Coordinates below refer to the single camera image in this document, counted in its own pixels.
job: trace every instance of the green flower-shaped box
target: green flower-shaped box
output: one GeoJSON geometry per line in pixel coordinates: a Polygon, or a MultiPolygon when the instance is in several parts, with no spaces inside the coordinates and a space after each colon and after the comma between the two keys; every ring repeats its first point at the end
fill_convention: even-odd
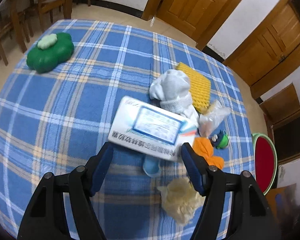
{"type": "Polygon", "coordinates": [[[70,34],[46,35],[29,51],[27,65],[38,73],[49,72],[58,64],[67,61],[73,51],[74,45],[70,34]]]}

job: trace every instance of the tiled floor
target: tiled floor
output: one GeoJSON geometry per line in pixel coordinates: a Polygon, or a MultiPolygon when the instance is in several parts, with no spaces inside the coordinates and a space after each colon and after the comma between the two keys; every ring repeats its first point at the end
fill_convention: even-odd
{"type": "MultiPolygon", "coordinates": [[[[57,10],[54,11],[55,21],[62,18],[63,18],[62,13],[59,13],[57,10]]],[[[88,7],[86,4],[79,4],[79,5],[73,4],[72,18],[102,20],[102,21],[109,21],[109,22],[114,22],[122,25],[132,25],[133,27],[163,34],[177,41],[181,41],[191,47],[195,47],[196,45],[195,41],[189,38],[187,35],[175,29],[174,27],[168,25],[167,23],[162,22],[159,19],[156,19],[154,21],[153,26],[150,26],[150,21],[146,22],[144,20],[133,17],[131,15],[118,12],[115,10],[111,10],[108,8],[103,8],[103,7],[93,6],[93,5],[88,7]]],[[[47,15],[45,19],[46,19],[46,25],[48,27],[50,24],[49,16],[47,15]]],[[[29,44],[28,43],[26,44],[28,48],[41,35],[38,19],[33,18],[32,22],[34,28],[34,37],[30,39],[29,44]]],[[[8,66],[5,66],[4,63],[0,61],[0,90],[4,82],[6,81],[7,77],[12,72],[16,63],[23,56],[14,37],[12,40],[10,40],[7,37],[2,42],[2,46],[5,50],[9,64],[8,66]]],[[[259,105],[256,103],[256,101],[252,99],[248,85],[236,74],[235,74],[235,78],[237,80],[238,86],[242,94],[244,106],[247,109],[247,116],[249,119],[251,132],[261,132],[267,134],[266,123],[263,118],[263,112],[260,109],[259,105]]]]}

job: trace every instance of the clear plastic bag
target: clear plastic bag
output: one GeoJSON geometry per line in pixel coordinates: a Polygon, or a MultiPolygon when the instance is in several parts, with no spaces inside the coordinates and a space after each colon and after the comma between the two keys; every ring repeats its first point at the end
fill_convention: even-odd
{"type": "Polygon", "coordinates": [[[199,133],[201,137],[208,137],[229,114],[229,107],[222,106],[218,100],[213,101],[207,112],[200,114],[199,133]]]}
{"type": "Polygon", "coordinates": [[[194,212],[204,204],[204,197],[197,192],[188,178],[171,181],[167,187],[158,187],[162,208],[177,224],[184,226],[194,217],[194,212]]]}

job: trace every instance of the orange object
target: orange object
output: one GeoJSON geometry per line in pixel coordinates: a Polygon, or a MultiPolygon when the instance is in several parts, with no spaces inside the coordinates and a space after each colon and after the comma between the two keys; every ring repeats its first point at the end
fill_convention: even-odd
{"type": "Polygon", "coordinates": [[[223,169],[223,166],[225,165],[225,161],[222,157],[219,156],[213,156],[213,146],[211,145],[211,142],[208,138],[205,137],[196,137],[194,139],[193,147],[192,149],[194,152],[205,158],[206,162],[209,165],[215,165],[219,169],[223,169]]]}

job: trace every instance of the table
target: table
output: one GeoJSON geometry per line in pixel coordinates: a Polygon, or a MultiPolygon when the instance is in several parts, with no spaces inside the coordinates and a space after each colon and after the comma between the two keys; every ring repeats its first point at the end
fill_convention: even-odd
{"type": "MultiPolygon", "coordinates": [[[[9,3],[10,6],[10,15],[11,15],[11,20],[12,20],[12,24],[13,24],[13,28],[16,32],[16,40],[17,43],[20,46],[20,49],[23,53],[26,52],[27,47],[26,44],[24,42],[23,36],[22,36],[22,30],[21,30],[21,25],[19,22],[19,17],[18,17],[18,12],[17,12],[17,2],[18,0],[7,0],[7,2],[9,3]]],[[[67,0],[66,2],[66,18],[67,19],[71,19],[71,7],[72,7],[72,0],[67,0]]]]}
{"type": "MultiPolygon", "coordinates": [[[[211,80],[211,101],[231,108],[219,126],[231,144],[215,150],[225,172],[254,174],[252,141],[246,111],[231,71],[213,58],[166,36],[131,26],[87,20],[61,20],[45,34],[71,34],[71,59],[38,75],[16,65],[0,93],[0,223],[13,236],[44,173],[70,172],[99,152],[125,95],[151,102],[149,86],[161,73],[183,62],[211,80]]],[[[142,170],[143,154],[116,146],[105,181],[93,198],[107,239],[181,238],[188,240],[193,222],[181,227],[161,208],[158,186],[186,176],[184,165],[162,161],[162,175],[152,179],[142,170]]],[[[225,236],[230,193],[226,193],[218,239],[225,236]]],[[[78,239],[69,196],[66,214],[78,239]]]]}

